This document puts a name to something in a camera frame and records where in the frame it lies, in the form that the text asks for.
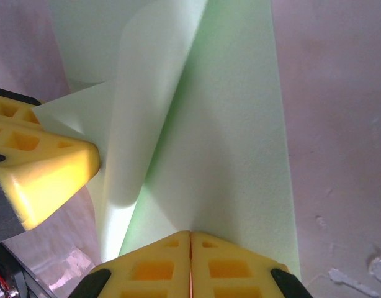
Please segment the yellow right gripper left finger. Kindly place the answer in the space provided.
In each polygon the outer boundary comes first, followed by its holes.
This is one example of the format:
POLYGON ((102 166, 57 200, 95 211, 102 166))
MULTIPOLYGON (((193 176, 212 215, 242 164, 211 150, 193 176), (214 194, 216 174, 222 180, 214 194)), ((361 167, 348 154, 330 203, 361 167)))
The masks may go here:
POLYGON ((176 232, 96 266, 110 276, 99 297, 190 297, 191 233, 176 232))

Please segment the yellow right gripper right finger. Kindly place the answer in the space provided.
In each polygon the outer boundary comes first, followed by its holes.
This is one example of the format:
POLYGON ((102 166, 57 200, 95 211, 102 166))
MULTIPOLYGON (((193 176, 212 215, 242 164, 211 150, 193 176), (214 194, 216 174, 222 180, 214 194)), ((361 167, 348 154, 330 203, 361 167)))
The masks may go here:
POLYGON ((192 297, 311 297, 288 267, 202 232, 191 232, 192 297))

